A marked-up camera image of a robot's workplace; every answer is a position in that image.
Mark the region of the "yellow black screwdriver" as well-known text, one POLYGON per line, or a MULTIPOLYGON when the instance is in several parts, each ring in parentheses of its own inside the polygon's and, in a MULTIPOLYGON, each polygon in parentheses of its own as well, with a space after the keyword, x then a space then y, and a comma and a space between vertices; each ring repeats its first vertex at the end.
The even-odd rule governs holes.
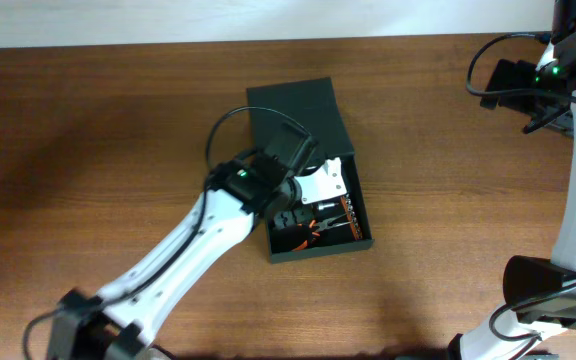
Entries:
POLYGON ((338 206, 338 205, 339 205, 338 202, 332 202, 332 201, 329 201, 329 202, 318 202, 318 203, 316 204, 316 209, 317 209, 318 211, 323 211, 323 210, 326 210, 326 209, 334 208, 334 207, 336 207, 336 206, 338 206))

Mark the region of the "black box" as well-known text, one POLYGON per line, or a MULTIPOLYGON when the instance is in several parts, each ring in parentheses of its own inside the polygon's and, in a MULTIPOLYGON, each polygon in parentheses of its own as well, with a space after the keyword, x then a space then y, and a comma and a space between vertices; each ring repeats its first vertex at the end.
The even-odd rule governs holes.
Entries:
MULTIPOLYGON (((315 154, 311 157, 306 176, 314 173, 326 160, 339 157, 342 161, 342 176, 352 200, 354 211, 363 233, 363 239, 356 241, 349 225, 337 227, 322 233, 321 237, 307 249, 292 252, 289 250, 289 228, 273 230, 266 222, 269 260, 284 263, 313 257, 336 255, 369 249, 373 243, 365 201, 358 176, 355 149, 342 120, 341 113, 330 78, 304 80, 299 82, 252 87, 247 90, 248 105, 253 108, 250 122, 254 144, 261 148, 269 144, 271 136, 278 129, 286 114, 297 120, 318 141, 315 154)), ((346 215, 341 197, 320 202, 338 202, 339 205, 318 211, 312 205, 317 221, 333 216, 346 215)))

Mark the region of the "orange black needle-nose pliers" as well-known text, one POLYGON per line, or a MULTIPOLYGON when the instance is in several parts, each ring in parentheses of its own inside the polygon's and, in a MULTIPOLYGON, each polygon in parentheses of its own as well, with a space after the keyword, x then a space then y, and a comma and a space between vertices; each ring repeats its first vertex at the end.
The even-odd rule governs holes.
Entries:
POLYGON ((337 227, 350 225, 346 215, 333 216, 322 221, 316 219, 289 228, 289 250, 292 252, 307 249, 318 240, 322 233, 337 227))

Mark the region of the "orange socket bit rail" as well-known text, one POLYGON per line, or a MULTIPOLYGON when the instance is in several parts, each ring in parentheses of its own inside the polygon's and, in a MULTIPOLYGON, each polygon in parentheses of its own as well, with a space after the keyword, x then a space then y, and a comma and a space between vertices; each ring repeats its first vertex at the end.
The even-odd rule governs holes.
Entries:
POLYGON ((359 221, 357 215, 354 211, 354 206, 352 204, 352 200, 348 196, 341 197, 341 204, 344 208, 347 220, 349 222, 349 226, 351 228, 352 234, 356 241, 363 239, 363 233, 361 227, 359 225, 359 221))

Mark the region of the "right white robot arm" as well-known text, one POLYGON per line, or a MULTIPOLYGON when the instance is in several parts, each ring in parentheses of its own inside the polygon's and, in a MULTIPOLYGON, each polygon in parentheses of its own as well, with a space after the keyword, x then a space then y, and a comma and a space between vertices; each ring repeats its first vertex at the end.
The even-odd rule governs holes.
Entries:
POLYGON ((548 128, 572 138, 563 222, 550 258, 516 255, 507 262, 503 303, 451 340, 448 359, 520 359, 576 329, 576 0, 556 0, 551 31, 531 37, 546 46, 538 63, 500 60, 485 89, 466 89, 484 108, 530 116, 525 134, 548 128))

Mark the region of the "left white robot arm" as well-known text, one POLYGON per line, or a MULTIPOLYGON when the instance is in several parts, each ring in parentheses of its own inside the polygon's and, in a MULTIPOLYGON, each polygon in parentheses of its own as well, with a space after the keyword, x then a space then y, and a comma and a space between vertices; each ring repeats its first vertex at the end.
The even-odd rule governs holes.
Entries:
POLYGON ((49 359, 144 359, 181 298, 259 219, 319 195, 321 169, 257 157, 222 163, 188 215, 142 260, 97 293, 65 295, 54 312, 49 359))

